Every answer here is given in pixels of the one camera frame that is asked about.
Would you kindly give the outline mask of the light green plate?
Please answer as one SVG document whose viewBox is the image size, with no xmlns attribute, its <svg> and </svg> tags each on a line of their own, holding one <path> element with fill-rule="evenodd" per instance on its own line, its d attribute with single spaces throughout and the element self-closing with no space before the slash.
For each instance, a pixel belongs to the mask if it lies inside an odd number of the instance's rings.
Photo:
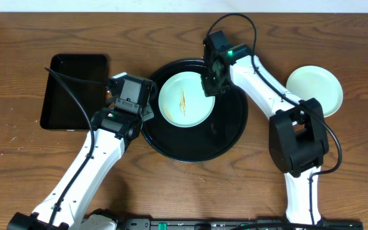
<svg viewBox="0 0 368 230">
<path fill-rule="evenodd" d="M 303 100 L 315 98 L 324 117 L 335 114 L 343 102 L 343 89 L 334 74 L 319 66 L 297 68 L 288 78 L 286 88 Z"/>
<path fill-rule="evenodd" d="M 202 123 L 214 106 L 215 98 L 204 94 L 201 74 L 196 72 L 180 72 L 168 78 L 158 96 L 161 115 L 180 128 Z"/>
</svg>

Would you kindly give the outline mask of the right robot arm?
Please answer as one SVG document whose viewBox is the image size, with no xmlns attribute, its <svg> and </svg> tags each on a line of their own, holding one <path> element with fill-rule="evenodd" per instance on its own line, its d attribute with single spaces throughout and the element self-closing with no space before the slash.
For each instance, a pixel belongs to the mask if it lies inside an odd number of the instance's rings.
<svg viewBox="0 0 368 230">
<path fill-rule="evenodd" d="M 205 45 L 203 59 L 208 67 L 208 73 L 201 77 L 206 96 L 236 86 L 268 118 L 270 156 L 286 179 L 287 219 L 296 224 L 318 224 L 318 174 L 328 141 L 321 122 L 299 107 L 314 109 L 322 116 L 321 104 L 288 91 L 245 44 Z"/>
</svg>

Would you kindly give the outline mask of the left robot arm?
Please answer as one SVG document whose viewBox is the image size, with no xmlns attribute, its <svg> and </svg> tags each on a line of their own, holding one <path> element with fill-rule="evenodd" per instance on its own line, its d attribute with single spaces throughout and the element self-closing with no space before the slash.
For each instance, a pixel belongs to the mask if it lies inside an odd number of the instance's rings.
<svg viewBox="0 0 368 230">
<path fill-rule="evenodd" d="M 151 119 L 149 102 L 158 93 L 152 80 L 125 72 L 109 79 L 113 107 L 89 121 L 86 140 L 60 182 L 30 215 L 17 212 L 8 229 L 79 229 L 85 212 L 109 170 Z"/>
</svg>

